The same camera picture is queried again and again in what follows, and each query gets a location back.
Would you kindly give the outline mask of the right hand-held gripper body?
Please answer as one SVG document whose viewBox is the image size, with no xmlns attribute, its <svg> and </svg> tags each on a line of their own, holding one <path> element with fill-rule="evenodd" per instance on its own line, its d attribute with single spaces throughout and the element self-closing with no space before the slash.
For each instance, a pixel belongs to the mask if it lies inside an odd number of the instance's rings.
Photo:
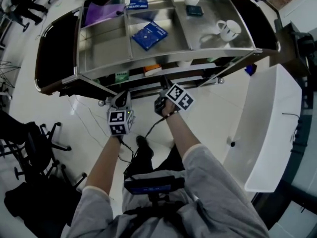
<svg viewBox="0 0 317 238">
<path fill-rule="evenodd" d="M 165 108 L 167 99 L 169 99 L 176 106 L 177 111 L 188 111 L 195 103 L 195 99 L 186 89 L 177 83 L 174 83 L 167 89 L 163 89 L 160 92 L 159 97 L 155 100 L 154 107 L 156 114 L 162 114 L 162 110 Z"/>
</svg>

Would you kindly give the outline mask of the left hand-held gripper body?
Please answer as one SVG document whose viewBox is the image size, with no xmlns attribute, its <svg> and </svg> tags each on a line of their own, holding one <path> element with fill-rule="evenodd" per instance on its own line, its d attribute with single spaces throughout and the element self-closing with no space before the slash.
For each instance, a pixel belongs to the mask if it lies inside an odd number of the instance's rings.
<svg viewBox="0 0 317 238">
<path fill-rule="evenodd" d="M 130 133 L 134 123 L 131 93 L 125 90 L 114 96 L 107 111 L 107 123 L 112 136 L 124 136 Z"/>
</svg>

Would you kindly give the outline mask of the person's right hand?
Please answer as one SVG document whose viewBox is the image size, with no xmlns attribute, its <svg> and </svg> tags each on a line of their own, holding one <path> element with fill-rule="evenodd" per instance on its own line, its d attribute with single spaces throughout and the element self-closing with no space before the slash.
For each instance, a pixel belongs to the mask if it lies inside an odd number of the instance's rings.
<svg viewBox="0 0 317 238">
<path fill-rule="evenodd" d="M 165 102 L 165 107 L 162 110 L 162 116 L 164 118 L 168 118 L 169 116 L 175 114 L 178 112 L 178 107 L 171 102 L 169 99 L 166 100 Z"/>
</svg>

